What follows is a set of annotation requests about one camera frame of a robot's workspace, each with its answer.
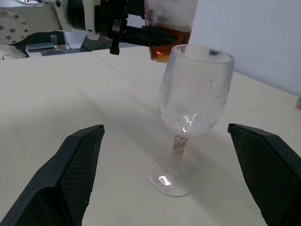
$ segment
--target wine glass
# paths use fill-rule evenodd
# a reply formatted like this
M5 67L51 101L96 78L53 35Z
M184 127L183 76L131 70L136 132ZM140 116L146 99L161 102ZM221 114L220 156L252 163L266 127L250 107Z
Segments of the wine glass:
M189 136L208 132L227 101L235 59L220 50L178 45L171 50L159 90L160 116L175 134L172 156L156 160L153 185L163 194L181 197L195 187L196 175L182 156Z

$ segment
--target white table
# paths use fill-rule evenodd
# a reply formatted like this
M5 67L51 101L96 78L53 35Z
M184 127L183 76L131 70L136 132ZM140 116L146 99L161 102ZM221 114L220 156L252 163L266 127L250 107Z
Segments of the white table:
M147 48L124 48L0 62L0 219L36 170L71 133L104 124L84 226L264 226L242 177L229 122L276 133L301 155L297 97L235 73L214 129L191 138L185 157L200 168L196 189L170 198L149 179L173 135L159 118L165 65Z

